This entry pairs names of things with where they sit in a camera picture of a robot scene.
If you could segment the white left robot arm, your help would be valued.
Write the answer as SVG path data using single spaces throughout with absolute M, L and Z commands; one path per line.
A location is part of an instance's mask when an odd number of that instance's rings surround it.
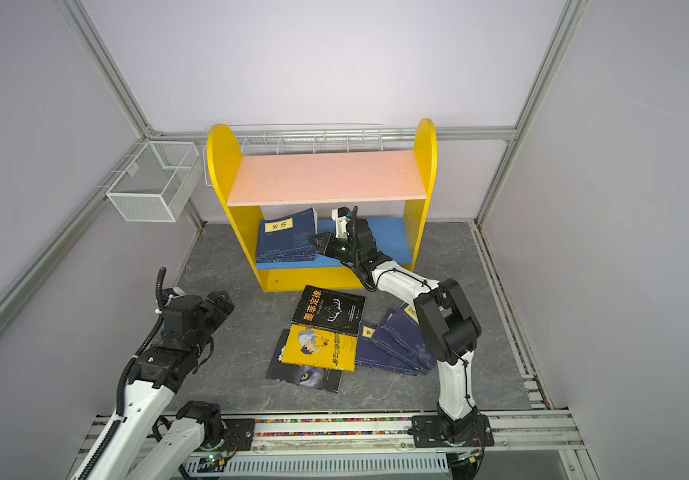
M 76 468 L 76 479 L 170 479 L 200 448 L 216 450 L 228 430 L 220 406 L 190 401 L 164 419 L 184 380 L 210 359 L 214 332 L 234 312 L 228 292 L 206 297 L 164 287 L 158 271 L 156 324 L 128 360 L 110 421 Z

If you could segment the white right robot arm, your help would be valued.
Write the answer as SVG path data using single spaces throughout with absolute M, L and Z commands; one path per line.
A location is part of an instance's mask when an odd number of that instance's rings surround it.
M 334 209 L 334 232 L 308 237 L 322 256 L 338 260 L 368 291 L 389 293 L 411 307 L 439 374 L 437 413 L 416 415 L 409 433 L 419 448 L 493 444 L 488 418 L 478 410 L 471 389 L 471 362 L 480 324 L 460 285 L 413 273 L 378 250 L 372 231 L 355 208 Z

